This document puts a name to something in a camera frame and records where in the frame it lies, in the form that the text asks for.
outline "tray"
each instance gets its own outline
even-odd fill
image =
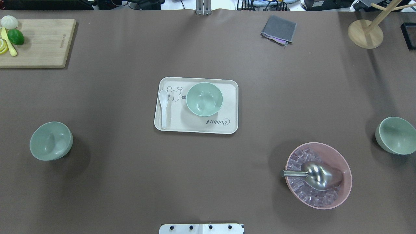
[[[223,94],[223,105],[215,115],[197,116],[186,106],[186,94],[197,83],[209,82],[217,86]],[[166,109],[166,129],[161,127],[161,107],[156,100],[154,125],[160,131],[201,132],[233,134],[238,128],[238,85],[232,80],[165,77],[159,83],[161,90],[168,91],[169,101]]]

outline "lemon slice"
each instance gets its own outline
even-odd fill
[[[6,46],[7,46],[6,41],[0,38],[0,51],[6,48]]]
[[[7,43],[4,39],[0,38],[0,55],[6,53],[9,50]]]

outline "gray cloth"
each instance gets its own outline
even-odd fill
[[[297,23],[271,15],[261,35],[286,46],[293,42],[296,26]]]

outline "metal bracket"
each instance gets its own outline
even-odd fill
[[[163,224],[159,234],[244,234],[244,224]]]
[[[196,0],[197,15],[211,15],[211,0]]]

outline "green bowl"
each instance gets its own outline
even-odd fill
[[[30,139],[30,152],[39,160],[55,160],[69,152],[72,142],[72,133],[66,125],[49,122],[33,133]]]
[[[186,105],[198,116],[211,116],[220,110],[222,104],[220,89],[208,82],[194,85],[186,95]]]
[[[411,154],[416,151],[416,129],[399,117],[384,119],[377,126],[376,140],[392,154]]]

